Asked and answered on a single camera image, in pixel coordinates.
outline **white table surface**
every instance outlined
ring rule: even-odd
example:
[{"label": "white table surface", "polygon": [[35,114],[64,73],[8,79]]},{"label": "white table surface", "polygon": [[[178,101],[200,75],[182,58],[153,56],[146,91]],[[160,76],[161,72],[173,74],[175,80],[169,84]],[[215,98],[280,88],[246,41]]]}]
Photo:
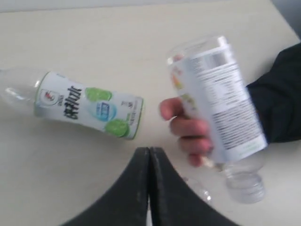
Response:
[{"label": "white table surface", "polygon": [[244,226],[299,226],[300,143],[273,145],[262,175],[264,201],[233,202],[223,178],[193,169],[158,104],[173,97],[166,52],[222,33],[246,82],[266,71],[298,38],[267,0],[0,14],[0,68],[45,68],[71,79],[145,98],[134,141],[81,126],[26,118],[0,102],[0,219],[7,226],[57,226],[82,212],[118,178],[138,146],[161,146],[175,167],[211,191],[214,207]]}]

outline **plastic bottle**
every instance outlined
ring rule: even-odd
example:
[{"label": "plastic bottle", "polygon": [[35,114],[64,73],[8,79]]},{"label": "plastic bottle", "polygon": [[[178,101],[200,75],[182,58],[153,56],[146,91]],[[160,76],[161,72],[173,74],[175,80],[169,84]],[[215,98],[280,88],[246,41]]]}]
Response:
[{"label": "plastic bottle", "polygon": [[235,200],[262,200],[265,191],[257,171],[263,161],[254,154],[267,142],[227,39],[184,43],[168,54],[167,64],[185,114],[210,125],[214,149],[204,159],[207,166],[224,172]]},{"label": "plastic bottle", "polygon": [[20,113],[78,123],[125,139],[135,137],[143,108],[141,97],[21,67],[0,71],[0,96]]}]

